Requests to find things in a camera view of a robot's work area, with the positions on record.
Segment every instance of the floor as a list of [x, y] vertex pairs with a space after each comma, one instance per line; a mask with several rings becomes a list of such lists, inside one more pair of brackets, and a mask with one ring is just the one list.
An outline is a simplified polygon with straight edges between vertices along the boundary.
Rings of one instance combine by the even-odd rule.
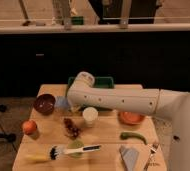
[[[28, 120], [34, 100], [34, 97], [0, 98], [0, 104], [4, 104], [8, 107], [8, 110], [5, 113], [0, 112], [0, 125], [7, 134], [15, 133], [17, 135], [17, 140], [14, 144], [7, 143], [2, 139], [0, 140], [0, 171], [12, 170], [13, 162], [23, 137], [21, 125], [25, 120]], [[158, 119], [153, 119], [153, 121], [165, 161], [168, 164], [171, 125], [169, 122]]]

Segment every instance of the brush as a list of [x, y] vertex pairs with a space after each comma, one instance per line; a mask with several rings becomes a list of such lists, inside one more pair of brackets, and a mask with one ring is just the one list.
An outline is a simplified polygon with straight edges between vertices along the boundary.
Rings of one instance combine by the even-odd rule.
[[63, 155], [63, 154], [73, 154], [73, 153], [86, 153], [86, 152], [92, 152], [100, 150], [100, 145], [91, 145], [91, 146], [84, 146], [81, 148], [76, 149], [67, 149], [63, 146], [54, 146], [51, 148], [49, 154], [28, 154], [25, 156], [25, 159], [32, 163], [42, 163], [42, 162], [48, 162], [51, 160], [56, 160], [57, 156]]
[[66, 149], [62, 146], [54, 146], [50, 151], [50, 158], [55, 160], [57, 156], [62, 154], [73, 154], [73, 153], [86, 153], [100, 150], [101, 145], [91, 145], [91, 146], [84, 146], [81, 148], [76, 149]]

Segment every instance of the bowl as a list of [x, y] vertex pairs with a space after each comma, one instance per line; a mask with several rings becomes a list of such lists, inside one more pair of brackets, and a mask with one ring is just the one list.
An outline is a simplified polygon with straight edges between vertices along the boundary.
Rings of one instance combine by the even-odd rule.
[[48, 115], [54, 111], [55, 97], [51, 94], [42, 94], [34, 101], [34, 109], [42, 114]]
[[119, 119], [121, 122], [129, 125], [141, 124], [146, 116], [133, 112], [119, 112]]
[[[67, 148], [70, 148], [70, 149], [76, 149], [76, 148], [81, 148], [83, 147], [84, 144], [81, 140], [79, 139], [75, 139], [74, 141], [72, 141]], [[82, 153], [72, 153], [72, 154], [69, 154], [70, 157], [73, 157], [73, 158], [79, 158], [82, 156]]]

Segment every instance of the dish towel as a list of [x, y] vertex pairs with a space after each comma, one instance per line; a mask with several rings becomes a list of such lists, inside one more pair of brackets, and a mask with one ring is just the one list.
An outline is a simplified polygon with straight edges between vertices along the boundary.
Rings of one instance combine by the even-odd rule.
[[131, 147], [131, 148], [126, 148], [123, 145], [120, 147], [120, 154], [121, 157], [124, 161], [125, 167], [127, 171], [133, 171], [136, 161], [139, 156], [139, 152]]

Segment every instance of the brush handle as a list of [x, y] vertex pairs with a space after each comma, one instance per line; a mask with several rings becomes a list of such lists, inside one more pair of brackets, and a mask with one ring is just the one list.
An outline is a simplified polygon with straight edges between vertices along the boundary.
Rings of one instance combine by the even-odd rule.
[[85, 147], [76, 148], [76, 149], [64, 149], [63, 153], [64, 154], [86, 153], [86, 152], [100, 150], [100, 147], [101, 147], [100, 145], [92, 145], [92, 146], [85, 146]]
[[34, 163], [42, 163], [50, 161], [50, 157], [48, 155], [43, 155], [43, 154], [28, 154], [25, 156], [25, 159], [29, 162], [34, 162]]

